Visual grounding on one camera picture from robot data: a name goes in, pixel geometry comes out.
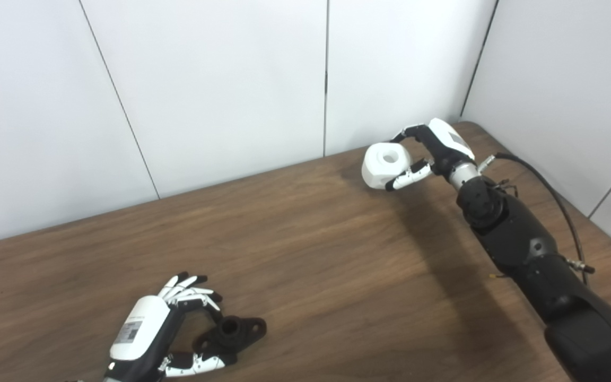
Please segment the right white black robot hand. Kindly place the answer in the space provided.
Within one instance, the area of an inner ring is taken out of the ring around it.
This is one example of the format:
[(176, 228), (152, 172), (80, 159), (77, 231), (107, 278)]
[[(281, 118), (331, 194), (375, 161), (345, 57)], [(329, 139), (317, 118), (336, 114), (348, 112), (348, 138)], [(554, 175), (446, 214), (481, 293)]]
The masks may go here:
[(456, 191), (471, 179), (479, 177), (475, 155), (469, 145), (446, 121), (434, 118), (427, 124), (403, 128), (390, 143), (414, 138), (424, 145), (432, 159), (420, 159), (385, 184), (388, 192), (405, 188), (429, 175), (442, 176)]

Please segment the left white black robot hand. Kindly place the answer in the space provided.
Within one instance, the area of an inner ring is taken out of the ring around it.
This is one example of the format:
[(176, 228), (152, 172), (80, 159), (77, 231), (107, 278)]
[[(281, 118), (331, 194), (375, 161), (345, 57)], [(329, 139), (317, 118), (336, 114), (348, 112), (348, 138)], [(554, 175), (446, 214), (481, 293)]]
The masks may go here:
[(203, 309), (214, 323), (223, 318), (218, 306), (222, 297), (199, 287), (205, 281), (205, 275), (182, 272), (170, 278), (159, 293), (139, 298), (112, 343), (103, 380), (163, 381), (232, 365), (235, 359), (228, 356), (170, 351), (189, 312)]

